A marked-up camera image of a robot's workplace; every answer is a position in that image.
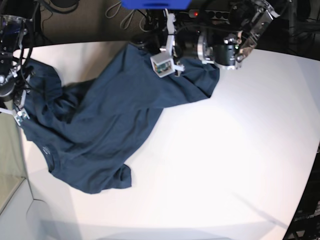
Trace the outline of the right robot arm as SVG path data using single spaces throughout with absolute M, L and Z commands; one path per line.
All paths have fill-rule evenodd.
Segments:
M 35 0 L 0 2 L 0 112 L 11 115 L 20 126 L 29 119 L 25 110 L 27 93 L 33 88 L 29 65 L 34 46 Z

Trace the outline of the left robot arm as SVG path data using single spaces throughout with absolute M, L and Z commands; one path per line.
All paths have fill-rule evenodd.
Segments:
M 150 57 L 153 71 L 160 78 L 179 76 L 186 67 L 182 58 L 227 70 L 241 67 L 258 45 L 270 23 L 280 14 L 270 0 L 242 0 L 235 3 L 226 22 L 213 23 L 204 3 L 191 22 L 181 24 L 178 14 L 166 11 L 166 42 Z

